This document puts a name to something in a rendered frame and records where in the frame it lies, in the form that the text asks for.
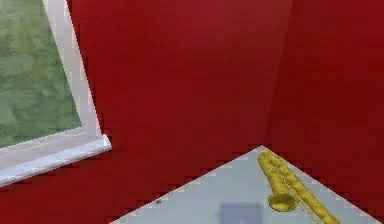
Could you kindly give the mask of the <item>golden saxophone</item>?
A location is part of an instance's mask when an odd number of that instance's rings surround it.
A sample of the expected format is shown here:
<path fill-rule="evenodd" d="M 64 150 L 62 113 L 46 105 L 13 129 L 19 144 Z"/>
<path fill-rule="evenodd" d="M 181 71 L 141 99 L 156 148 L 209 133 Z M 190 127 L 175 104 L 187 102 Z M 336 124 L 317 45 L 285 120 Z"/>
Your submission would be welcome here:
<path fill-rule="evenodd" d="M 292 212 L 299 206 L 315 224 L 341 224 L 281 157 L 265 148 L 257 161 L 271 188 L 268 196 L 271 209 Z"/>

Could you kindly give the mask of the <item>white framed window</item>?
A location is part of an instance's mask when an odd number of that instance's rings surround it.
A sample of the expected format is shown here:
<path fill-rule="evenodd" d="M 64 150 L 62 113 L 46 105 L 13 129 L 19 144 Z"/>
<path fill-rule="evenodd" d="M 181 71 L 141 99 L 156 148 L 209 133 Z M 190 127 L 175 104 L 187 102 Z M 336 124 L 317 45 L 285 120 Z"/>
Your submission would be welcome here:
<path fill-rule="evenodd" d="M 111 149 L 66 0 L 0 0 L 0 187 Z"/>

